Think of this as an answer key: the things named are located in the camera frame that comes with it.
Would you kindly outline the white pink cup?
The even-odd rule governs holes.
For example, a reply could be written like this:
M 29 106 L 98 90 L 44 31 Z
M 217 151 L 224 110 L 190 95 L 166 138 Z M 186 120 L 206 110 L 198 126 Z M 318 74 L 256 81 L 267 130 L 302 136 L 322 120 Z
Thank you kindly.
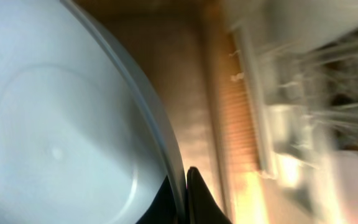
M 358 223 L 358 152 L 335 152 L 329 158 L 340 217 L 344 223 Z

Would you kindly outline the dark blue plate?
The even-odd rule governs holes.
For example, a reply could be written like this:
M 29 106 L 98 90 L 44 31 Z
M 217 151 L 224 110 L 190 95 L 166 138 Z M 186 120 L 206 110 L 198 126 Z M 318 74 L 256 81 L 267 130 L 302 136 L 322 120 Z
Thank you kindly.
M 145 73 L 73 1 L 0 0 L 0 223 L 136 223 L 186 180 Z

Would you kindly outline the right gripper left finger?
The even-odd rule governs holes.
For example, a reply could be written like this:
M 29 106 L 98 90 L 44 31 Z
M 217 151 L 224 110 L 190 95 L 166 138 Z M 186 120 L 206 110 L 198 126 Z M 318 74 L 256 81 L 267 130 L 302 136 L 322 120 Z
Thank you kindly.
M 159 188 L 151 206 L 136 224 L 177 223 L 177 210 L 168 177 Z

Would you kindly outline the grey dishwasher rack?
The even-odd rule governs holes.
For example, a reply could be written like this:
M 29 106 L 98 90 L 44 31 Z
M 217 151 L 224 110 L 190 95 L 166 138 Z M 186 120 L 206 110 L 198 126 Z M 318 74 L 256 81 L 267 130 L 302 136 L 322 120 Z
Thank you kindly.
M 358 0 L 224 1 L 270 223 L 344 223 L 330 155 L 358 152 Z

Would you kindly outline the brown serving tray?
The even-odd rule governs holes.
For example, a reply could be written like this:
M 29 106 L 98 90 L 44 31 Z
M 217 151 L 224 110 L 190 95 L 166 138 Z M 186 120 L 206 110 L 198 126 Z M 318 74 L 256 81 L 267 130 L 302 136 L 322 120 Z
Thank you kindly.
M 76 0 L 139 64 L 161 99 L 183 165 L 197 167 L 227 212 L 202 1 Z

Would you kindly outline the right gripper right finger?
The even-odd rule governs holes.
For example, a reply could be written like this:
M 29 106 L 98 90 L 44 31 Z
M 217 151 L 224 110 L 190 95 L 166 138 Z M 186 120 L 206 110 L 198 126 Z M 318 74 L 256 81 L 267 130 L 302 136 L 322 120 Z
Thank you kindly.
M 187 172 L 188 222 L 190 224 L 231 224 L 219 208 L 196 167 Z

